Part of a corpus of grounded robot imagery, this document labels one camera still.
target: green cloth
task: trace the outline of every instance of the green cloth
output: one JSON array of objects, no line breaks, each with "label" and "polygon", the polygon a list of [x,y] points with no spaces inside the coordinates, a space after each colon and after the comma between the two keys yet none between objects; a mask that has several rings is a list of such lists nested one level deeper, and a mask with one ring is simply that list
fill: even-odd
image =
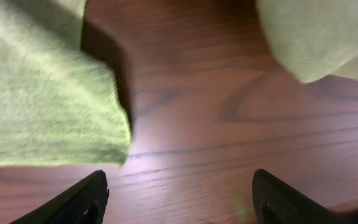
[{"label": "green cloth", "polygon": [[358,0],[258,0],[274,56],[301,82],[358,80]]},{"label": "green cloth", "polygon": [[114,75],[79,51],[84,8],[0,0],[0,166],[125,162]]}]

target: wooden surface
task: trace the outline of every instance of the wooden surface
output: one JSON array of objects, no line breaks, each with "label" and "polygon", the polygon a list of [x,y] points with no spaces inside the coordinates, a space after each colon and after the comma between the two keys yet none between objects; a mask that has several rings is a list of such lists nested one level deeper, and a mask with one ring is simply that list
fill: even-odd
[{"label": "wooden surface", "polygon": [[131,109],[131,156],[121,169],[0,169],[0,223],[96,169],[111,188],[105,223],[240,223],[258,168],[358,208],[358,82],[299,84],[269,54],[252,1],[90,0],[86,18],[83,48],[116,69]]}]

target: brown wooden tabletop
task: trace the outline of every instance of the brown wooden tabletop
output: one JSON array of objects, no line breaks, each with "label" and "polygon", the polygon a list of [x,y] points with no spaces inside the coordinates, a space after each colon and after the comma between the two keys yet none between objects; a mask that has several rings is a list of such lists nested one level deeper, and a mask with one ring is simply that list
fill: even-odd
[{"label": "brown wooden tabletop", "polygon": [[358,209],[358,82],[302,85],[274,61],[250,0],[89,0],[83,49],[117,73],[127,164],[0,169],[0,223],[96,169],[105,223],[240,223],[264,168],[335,211]]}]

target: folded cloth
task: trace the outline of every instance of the folded cloth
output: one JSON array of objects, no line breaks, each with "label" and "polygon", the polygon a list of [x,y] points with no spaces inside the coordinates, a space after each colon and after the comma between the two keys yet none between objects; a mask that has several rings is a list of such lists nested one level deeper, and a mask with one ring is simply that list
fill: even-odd
[{"label": "folded cloth", "polygon": [[358,80],[358,0],[258,0],[274,56],[301,82]]},{"label": "folded cloth", "polygon": [[84,8],[0,0],[0,166],[125,162],[114,75],[79,51]]}]

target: blurry green cloth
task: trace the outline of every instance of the blurry green cloth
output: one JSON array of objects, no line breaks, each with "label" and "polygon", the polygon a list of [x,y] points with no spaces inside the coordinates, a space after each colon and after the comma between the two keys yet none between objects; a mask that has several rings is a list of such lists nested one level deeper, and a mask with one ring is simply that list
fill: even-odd
[{"label": "blurry green cloth", "polygon": [[301,82],[358,80],[358,0],[258,0],[274,56]]},{"label": "blurry green cloth", "polygon": [[80,52],[85,0],[0,0],[0,166],[123,164],[114,74]]}]

